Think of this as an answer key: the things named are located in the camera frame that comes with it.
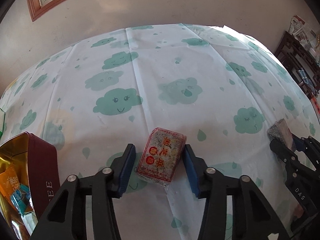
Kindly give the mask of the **papers on cabinet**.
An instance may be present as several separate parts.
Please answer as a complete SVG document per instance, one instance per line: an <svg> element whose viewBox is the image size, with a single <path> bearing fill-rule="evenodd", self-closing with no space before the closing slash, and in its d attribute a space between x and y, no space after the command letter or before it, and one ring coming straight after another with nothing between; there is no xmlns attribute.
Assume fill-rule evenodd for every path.
<svg viewBox="0 0 320 240"><path fill-rule="evenodd" d="M289 33L319 62L319 32L313 31L310 25L295 15L291 18Z"/></svg>

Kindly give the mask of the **teal small snack packet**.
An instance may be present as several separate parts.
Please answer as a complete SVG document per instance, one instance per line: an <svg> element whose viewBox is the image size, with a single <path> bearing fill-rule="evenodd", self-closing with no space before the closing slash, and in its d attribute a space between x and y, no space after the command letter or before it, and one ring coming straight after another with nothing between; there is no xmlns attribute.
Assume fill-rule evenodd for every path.
<svg viewBox="0 0 320 240"><path fill-rule="evenodd" d="M11 194L10 200L20 215L33 210L33 203L29 187L20 184Z"/></svg>

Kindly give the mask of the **green tissue pack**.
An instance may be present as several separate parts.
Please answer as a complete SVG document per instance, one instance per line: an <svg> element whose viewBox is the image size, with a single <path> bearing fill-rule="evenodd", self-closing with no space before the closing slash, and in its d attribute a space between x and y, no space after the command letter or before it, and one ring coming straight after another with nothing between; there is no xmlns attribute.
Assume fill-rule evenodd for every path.
<svg viewBox="0 0 320 240"><path fill-rule="evenodd" d="M3 130L4 130L4 121L5 121L5 111L0 109L0 138L3 135Z"/></svg>

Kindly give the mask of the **orange snack packet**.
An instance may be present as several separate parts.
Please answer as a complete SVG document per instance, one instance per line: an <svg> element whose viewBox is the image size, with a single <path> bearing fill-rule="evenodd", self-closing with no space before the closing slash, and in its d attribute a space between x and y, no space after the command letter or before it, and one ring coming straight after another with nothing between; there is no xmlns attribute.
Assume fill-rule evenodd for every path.
<svg viewBox="0 0 320 240"><path fill-rule="evenodd" d="M10 164L7 169L1 173L1 194L13 206L10 196L19 187L20 181L15 171L15 166Z"/></svg>

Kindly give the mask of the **gold red toffee tin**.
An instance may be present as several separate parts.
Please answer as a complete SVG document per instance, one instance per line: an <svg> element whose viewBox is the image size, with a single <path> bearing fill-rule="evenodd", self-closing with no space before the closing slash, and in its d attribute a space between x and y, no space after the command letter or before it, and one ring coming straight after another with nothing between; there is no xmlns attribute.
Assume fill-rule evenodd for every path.
<svg viewBox="0 0 320 240"><path fill-rule="evenodd" d="M21 133L1 144L1 172L11 164L18 181L29 187L33 206L27 210L40 218L60 188L56 148L32 133ZM1 193L1 239L29 238L21 215Z"/></svg>

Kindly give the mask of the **red label sesame cake pack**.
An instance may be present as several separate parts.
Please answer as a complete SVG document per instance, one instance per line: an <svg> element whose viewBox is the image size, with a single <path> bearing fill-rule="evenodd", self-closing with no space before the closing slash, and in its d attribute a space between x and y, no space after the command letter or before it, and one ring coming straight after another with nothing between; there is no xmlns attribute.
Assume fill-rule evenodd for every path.
<svg viewBox="0 0 320 240"><path fill-rule="evenodd" d="M180 161L187 136L157 127L148 137L137 166L137 176L148 183L167 187Z"/></svg>

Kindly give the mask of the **cloud pattern tablecloth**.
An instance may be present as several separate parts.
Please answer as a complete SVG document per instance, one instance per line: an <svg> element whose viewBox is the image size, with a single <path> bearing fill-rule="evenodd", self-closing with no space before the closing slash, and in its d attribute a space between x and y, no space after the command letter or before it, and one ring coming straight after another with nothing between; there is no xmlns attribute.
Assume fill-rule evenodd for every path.
<svg viewBox="0 0 320 240"><path fill-rule="evenodd" d="M193 194L183 151L167 187L137 176L151 132L187 136L195 155L223 175L247 175L293 239L303 209L285 185L285 164L267 130L319 139L311 101L255 39L227 27L171 24L82 40L21 74L1 97L1 144L24 132L57 151L60 187L95 175L134 144L126 191L112 200L120 239L199 239L205 199Z"/></svg>

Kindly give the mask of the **dark wooden side cabinet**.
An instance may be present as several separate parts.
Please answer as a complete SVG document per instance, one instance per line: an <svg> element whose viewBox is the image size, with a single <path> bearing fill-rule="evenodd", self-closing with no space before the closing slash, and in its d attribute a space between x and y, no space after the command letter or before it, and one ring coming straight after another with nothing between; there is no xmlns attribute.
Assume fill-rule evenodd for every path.
<svg viewBox="0 0 320 240"><path fill-rule="evenodd" d="M319 65L288 31L284 32L274 56L289 72L308 99L319 94Z"/></svg>

